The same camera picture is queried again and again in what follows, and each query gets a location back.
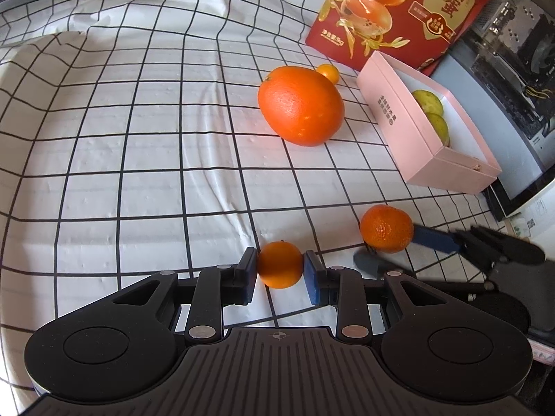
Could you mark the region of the small mandarin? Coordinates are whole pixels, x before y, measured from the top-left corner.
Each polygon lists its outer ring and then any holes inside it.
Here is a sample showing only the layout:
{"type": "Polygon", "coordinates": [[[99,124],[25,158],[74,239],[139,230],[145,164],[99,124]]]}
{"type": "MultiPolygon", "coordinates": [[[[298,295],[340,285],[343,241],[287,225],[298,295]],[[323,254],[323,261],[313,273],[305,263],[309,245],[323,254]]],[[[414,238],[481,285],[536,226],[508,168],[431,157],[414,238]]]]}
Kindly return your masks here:
{"type": "Polygon", "coordinates": [[[257,264],[259,278],[273,289],[294,286],[303,274],[303,254],[292,243],[268,243],[259,253],[257,264]]]}

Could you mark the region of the pink cardboard box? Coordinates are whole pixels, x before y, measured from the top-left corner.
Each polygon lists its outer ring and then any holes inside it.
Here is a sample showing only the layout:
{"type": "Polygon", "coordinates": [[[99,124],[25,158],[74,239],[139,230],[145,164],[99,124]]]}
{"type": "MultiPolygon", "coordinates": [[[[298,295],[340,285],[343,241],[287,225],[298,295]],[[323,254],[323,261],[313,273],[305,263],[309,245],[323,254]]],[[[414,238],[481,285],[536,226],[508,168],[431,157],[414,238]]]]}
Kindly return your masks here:
{"type": "Polygon", "coordinates": [[[387,54],[374,53],[358,87],[403,179],[413,185],[479,193],[501,173],[494,154],[463,106],[444,86],[387,54]],[[426,90],[444,110],[444,144],[412,93],[426,90]]]}

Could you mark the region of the guava inside box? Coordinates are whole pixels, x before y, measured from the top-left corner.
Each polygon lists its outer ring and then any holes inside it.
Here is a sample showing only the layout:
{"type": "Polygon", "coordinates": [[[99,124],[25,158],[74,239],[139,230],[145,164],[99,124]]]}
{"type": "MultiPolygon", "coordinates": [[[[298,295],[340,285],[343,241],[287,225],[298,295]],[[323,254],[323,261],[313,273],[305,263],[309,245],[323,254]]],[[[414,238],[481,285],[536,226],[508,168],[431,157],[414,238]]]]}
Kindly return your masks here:
{"type": "Polygon", "coordinates": [[[412,92],[412,96],[425,115],[444,115],[444,108],[441,100],[434,93],[428,90],[418,89],[412,92]]]}

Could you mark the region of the large orange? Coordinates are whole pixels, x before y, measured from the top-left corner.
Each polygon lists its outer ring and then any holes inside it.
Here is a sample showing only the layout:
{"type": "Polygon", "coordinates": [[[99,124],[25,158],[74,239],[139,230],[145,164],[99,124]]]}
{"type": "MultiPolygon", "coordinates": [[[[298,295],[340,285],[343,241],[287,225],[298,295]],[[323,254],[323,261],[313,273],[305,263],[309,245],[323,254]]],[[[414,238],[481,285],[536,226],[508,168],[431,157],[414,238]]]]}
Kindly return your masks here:
{"type": "Polygon", "coordinates": [[[324,144],[344,121],[341,94],[316,70],[278,67],[261,82],[257,98],[270,128],[301,147],[324,144]]]}

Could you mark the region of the white black grid tablecloth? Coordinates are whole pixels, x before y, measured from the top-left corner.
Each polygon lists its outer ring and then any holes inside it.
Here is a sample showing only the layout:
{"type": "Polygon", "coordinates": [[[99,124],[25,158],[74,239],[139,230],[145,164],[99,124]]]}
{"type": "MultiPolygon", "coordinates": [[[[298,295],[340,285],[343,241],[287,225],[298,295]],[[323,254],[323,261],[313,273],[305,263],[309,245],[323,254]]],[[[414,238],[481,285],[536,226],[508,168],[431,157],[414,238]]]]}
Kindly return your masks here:
{"type": "Polygon", "coordinates": [[[354,70],[318,147],[259,112],[266,75],[316,68],[324,0],[41,0],[1,16],[1,411],[35,400],[34,330],[159,270],[182,278],[288,241],[351,266],[375,204],[497,228],[481,196],[412,186],[354,70]]]}

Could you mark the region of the tiny kumquat orange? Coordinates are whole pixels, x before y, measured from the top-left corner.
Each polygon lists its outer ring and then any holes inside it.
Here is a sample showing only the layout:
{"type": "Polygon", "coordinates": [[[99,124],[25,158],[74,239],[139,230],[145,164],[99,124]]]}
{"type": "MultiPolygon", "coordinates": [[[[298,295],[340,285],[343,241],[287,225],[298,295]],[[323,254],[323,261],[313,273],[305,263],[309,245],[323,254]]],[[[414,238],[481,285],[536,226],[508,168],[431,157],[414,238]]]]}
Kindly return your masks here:
{"type": "Polygon", "coordinates": [[[322,76],[325,76],[333,85],[336,85],[340,80],[340,72],[332,64],[321,64],[316,70],[322,76]]]}

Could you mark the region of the red snack bag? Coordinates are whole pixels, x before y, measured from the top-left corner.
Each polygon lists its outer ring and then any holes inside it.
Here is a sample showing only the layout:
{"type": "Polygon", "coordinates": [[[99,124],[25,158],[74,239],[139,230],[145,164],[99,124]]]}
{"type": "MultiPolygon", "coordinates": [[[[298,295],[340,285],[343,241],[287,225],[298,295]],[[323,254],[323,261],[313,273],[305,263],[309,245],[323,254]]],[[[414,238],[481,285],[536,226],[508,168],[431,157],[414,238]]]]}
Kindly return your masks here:
{"type": "Polygon", "coordinates": [[[426,71],[490,0],[324,0],[306,43],[361,70],[374,52],[426,71]]]}

